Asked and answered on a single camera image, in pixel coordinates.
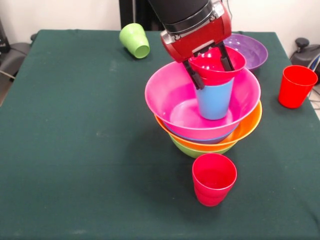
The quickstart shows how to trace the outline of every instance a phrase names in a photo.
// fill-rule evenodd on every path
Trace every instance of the orange bowl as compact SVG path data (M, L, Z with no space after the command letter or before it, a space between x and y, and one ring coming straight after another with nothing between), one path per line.
M236 142L240 141L241 139L244 139L249 134L251 134L256 129L256 127L258 126L261 120L262 104L261 104L261 101L259 101L255 109L240 122L238 127L226 139L216 144L201 144L201 143L196 143L196 142L182 139L181 137L178 137L174 135L172 132L170 132L160 118L158 118L156 115L154 115L154 117L158 122L158 124L163 128L163 130L165 130L171 137L173 137L181 145L197 151L213 152L213 151L220 151L228 147L232 147Z

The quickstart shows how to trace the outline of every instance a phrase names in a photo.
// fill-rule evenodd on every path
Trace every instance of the black pole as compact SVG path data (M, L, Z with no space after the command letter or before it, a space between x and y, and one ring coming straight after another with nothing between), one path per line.
M9 51L10 45L0 19L0 53L8 53Z

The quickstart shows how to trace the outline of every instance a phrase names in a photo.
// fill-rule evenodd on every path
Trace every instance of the blue cup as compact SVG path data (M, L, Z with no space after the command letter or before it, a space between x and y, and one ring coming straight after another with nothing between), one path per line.
M229 103L234 84L234 77L221 85L204 86L195 90L200 115L208 120L224 118L229 109Z

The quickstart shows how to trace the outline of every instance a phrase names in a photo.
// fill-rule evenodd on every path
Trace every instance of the plastic bowl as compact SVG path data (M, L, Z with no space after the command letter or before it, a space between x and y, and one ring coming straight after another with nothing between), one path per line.
M227 134L225 134L223 136L212 138L212 139L208 139L208 140L199 140L199 139L192 139L192 138L187 138L187 137L180 136L176 132L172 131L170 129L170 127L168 127L165 123L163 123L163 124L174 135L176 135L176 136L178 136L178 137L180 137L182 139L188 140L188 141L193 142L193 143L198 143L198 144L218 144L218 143L222 142L224 139L226 139L238 126L237 125L234 129L232 129L230 132L228 132Z
M189 157L192 157L194 159L196 159L197 157L201 156L202 154L208 154L208 153L216 153L216 154L224 154L226 153L229 149L231 149L235 144L233 143L232 146L229 146L225 149L221 149L219 151L199 151L199 150L194 150L192 148L183 146L180 142L178 142L176 139L174 139L172 136L170 136L172 142L174 143L174 145L184 154L188 155Z
M156 115L154 116L158 124L163 128L163 130L165 130L171 137L173 137L178 143L180 143L184 147L191 148L197 151L213 152L221 151L226 148L232 147L235 143L246 138L249 134L251 134L258 126L262 117L262 112L262 104L259 101L256 108L240 122L239 126L225 140L217 144L200 144L182 139L181 137L178 137L174 135L172 132L170 132L165 127L163 121L161 121L160 118L158 118Z
M172 62L155 72L145 87L149 109L175 133L189 139L210 140L231 132L257 106L261 89L246 68L233 81L229 108L224 118L200 116L195 86L182 63Z
M233 65L233 71L225 71L221 63L221 52L217 47L197 57L189 58L191 67L203 78L204 85L225 84L246 66L245 56L231 47L226 46L225 48Z
M249 70L259 68L268 59L267 48L252 37L233 33L223 42L226 46L229 46L244 55L246 59L245 67Z

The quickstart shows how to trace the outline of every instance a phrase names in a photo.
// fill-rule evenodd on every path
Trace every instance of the blue bowl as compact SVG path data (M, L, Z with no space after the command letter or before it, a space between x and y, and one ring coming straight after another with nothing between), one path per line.
M227 134L223 135L223 136L220 136L220 137L216 137L216 138L211 138L211 139L194 139L194 138L188 138L188 137L185 137L185 136L181 136L180 134L177 134L176 132L172 131L170 129L170 127L168 127L168 125L166 125L165 123L163 123L165 125L165 127L171 132L173 133L174 135L184 139L184 140L187 140L187 141L190 141L190 142L194 142L194 143L197 143L197 144L218 144L220 142L222 142L224 139L226 139L239 125L239 123L235 126L234 129L232 129L230 132L228 132Z

